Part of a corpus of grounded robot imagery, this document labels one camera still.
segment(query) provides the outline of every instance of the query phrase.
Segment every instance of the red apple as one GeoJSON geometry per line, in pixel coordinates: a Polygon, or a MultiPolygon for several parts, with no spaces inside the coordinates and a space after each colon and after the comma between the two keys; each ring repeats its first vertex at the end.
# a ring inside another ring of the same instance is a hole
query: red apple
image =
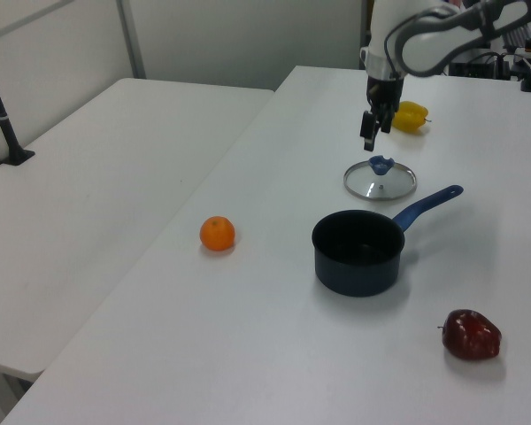
{"type": "Polygon", "coordinates": [[[473,310],[454,310],[442,327],[442,345],[464,360],[492,359],[499,354],[502,333],[473,310]]]}

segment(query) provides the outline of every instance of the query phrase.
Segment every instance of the yellow bell pepper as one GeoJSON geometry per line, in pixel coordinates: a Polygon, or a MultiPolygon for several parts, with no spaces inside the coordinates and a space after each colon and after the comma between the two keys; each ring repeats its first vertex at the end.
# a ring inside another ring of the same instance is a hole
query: yellow bell pepper
{"type": "Polygon", "coordinates": [[[417,133],[419,127],[425,124],[428,109],[415,102],[403,101],[399,104],[391,125],[405,133],[417,133]]]}

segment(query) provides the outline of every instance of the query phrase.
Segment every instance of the black saucepan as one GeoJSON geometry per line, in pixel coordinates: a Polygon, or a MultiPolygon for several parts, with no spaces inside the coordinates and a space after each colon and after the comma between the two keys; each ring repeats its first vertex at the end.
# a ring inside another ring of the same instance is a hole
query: black saucepan
{"type": "Polygon", "coordinates": [[[397,279],[404,231],[425,211],[462,193],[449,186],[401,211],[393,220],[363,210],[330,214],[312,231],[315,272],[329,289],[350,297],[369,297],[397,279]]]}

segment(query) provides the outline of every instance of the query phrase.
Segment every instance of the saucepan handle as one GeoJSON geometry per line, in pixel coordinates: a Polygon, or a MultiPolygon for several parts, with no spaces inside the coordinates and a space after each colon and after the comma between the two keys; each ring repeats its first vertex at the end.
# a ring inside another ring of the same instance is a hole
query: saucepan handle
{"type": "Polygon", "coordinates": [[[398,215],[396,215],[393,221],[397,223],[403,231],[405,231],[422,213],[430,210],[431,208],[435,208],[446,201],[450,201],[452,198],[460,195],[463,191],[464,189],[458,185],[449,186],[448,188],[439,190],[433,195],[425,197],[420,201],[417,201],[415,204],[409,205],[398,215]]]}

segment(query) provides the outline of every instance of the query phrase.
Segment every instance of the white table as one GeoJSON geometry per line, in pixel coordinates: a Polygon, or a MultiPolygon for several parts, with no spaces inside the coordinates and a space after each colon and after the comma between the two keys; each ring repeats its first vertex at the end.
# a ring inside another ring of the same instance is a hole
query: white table
{"type": "Polygon", "coordinates": [[[372,204],[342,186],[369,157],[365,89],[362,72],[296,68],[4,425],[531,425],[531,94],[409,78],[403,99],[433,122],[380,135],[375,153],[419,187],[372,204]],[[316,279],[319,219],[393,215],[455,183],[465,192],[406,232],[390,290],[344,297],[316,279]],[[238,230],[229,252],[200,246],[213,214],[238,230]],[[497,359],[443,349],[437,326],[457,308],[502,330],[497,359]]]}
{"type": "Polygon", "coordinates": [[[272,94],[118,81],[0,166],[0,372],[57,357],[272,94]]]}

